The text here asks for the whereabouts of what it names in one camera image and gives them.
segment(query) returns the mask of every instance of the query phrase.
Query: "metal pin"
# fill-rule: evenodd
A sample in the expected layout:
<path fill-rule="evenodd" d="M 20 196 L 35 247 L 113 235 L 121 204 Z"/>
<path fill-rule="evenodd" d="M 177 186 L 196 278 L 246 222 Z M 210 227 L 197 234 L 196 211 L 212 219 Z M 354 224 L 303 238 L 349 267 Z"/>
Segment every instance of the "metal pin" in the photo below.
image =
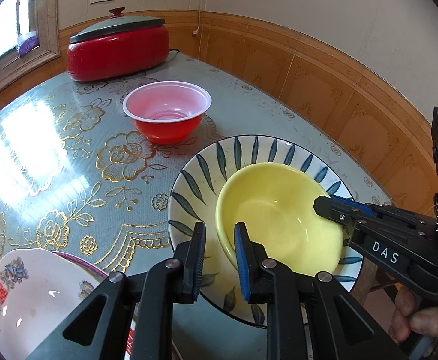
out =
<path fill-rule="evenodd" d="M 123 277 L 124 274 L 121 272 L 111 272 L 108 276 L 108 279 L 111 283 L 119 283 Z"/>
<path fill-rule="evenodd" d="M 269 268 L 269 269 L 271 269 L 271 268 L 275 268 L 276 265 L 277 265 L 277 262 L 276 262 L 275 259 L 265 259 L 265 260 L 262 262 L 262 266 L 263 266 L 264 268 Z"/>
<path fill-rule="evenodd" d="M 332 275 L 329 272 L 319 272 L 317 278 L 322 283 L 328 283 L 332 280 Z"/>
<path fill-rule="evenodd" d="M 166 268 L 177 268 L 181 265 L 181 262 L 178 259 L 167 259 L 166 260 Z"/>

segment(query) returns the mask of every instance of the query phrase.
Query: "pot lid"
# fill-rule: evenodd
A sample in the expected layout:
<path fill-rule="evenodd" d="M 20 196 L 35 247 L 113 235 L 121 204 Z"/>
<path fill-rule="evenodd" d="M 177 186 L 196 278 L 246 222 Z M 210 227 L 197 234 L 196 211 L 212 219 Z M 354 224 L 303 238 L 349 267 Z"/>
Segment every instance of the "pot lid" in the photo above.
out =
<path fill-rule="evenodd" d="M 159 27 L 165 23 L 164 19 L 158 17 L 124 16 L 121 14 L 123 10 L 125 10 L 124 7 L 111 9 L 109 12 L 114 15 L 113 17 L 93 24 L 78 34 L 71 36 L 71 43 L 83 42 L 88 39 L 123 31 L 144 30 L 147 28 Z"/>

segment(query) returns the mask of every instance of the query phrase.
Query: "table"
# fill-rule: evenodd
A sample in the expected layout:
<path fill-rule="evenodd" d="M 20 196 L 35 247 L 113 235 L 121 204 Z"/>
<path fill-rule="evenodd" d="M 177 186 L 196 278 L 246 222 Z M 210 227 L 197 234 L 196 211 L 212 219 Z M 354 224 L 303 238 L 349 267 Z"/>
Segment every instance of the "table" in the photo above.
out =
<path fill-rule="evenodd" d="M 185 141 L 157 146 L 133 133 L 122 101 L 158 80 L 189 81 L 213 102 Z M 224 136 L 277 136 L 310 150 L 363 203 L 390 204 L 374 179 L 328 136 L 238 78 L 171 52 L 159 67 L 77 83 L 60 74 L 0 111 L 0 258 L 14 248 L 75 254 L 128 275 L 172 256 L 167 205 L 174 180 L 199 150 Z M 109 150 L 129 144 L 121 163 Z M 264 359 L 266 330 L 229 318 L 202 297 L 174 308 L 174 342 L 185 360 Z"/>

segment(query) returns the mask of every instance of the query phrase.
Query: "white wall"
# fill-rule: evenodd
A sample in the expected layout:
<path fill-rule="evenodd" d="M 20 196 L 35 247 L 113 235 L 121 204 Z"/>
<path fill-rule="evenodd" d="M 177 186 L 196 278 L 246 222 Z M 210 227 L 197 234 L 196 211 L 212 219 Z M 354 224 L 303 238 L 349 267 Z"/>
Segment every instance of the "white wall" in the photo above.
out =
<path fill-rule="evenodd" d="M 59 28 L 114 7 L 197 9 L 198 0 L 59 0 Z M 432 120 L 438 105 L 438 8 L 432 0 L 205 0 L 205 9 L 306 33 L 371 68 Z"/>

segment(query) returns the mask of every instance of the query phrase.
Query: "finger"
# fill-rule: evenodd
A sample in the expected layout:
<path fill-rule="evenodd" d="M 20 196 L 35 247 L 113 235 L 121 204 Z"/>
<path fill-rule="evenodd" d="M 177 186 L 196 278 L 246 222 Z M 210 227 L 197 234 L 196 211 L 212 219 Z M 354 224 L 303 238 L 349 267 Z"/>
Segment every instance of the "finger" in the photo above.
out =
<path fill-rule="evenodd" d="M 410 327 L 409 320 L 396 309 L 392 315 L 391 326 L 389 327 L 389 336 L 396 344 L 403 342 L 409 337 Z"/>
<path fill-rule="evenodd" d="M 394 303 L 404 317 L 409 317 L 416 308 L 416 299 L 405 286 L 402 286 L 398 291 Z"/>
<path fill-rule="evenodd" d="M 410 319 L 410 328 L 420 334 L 438 337 L 438 307 L 430 307 L 415 313 Z"/>

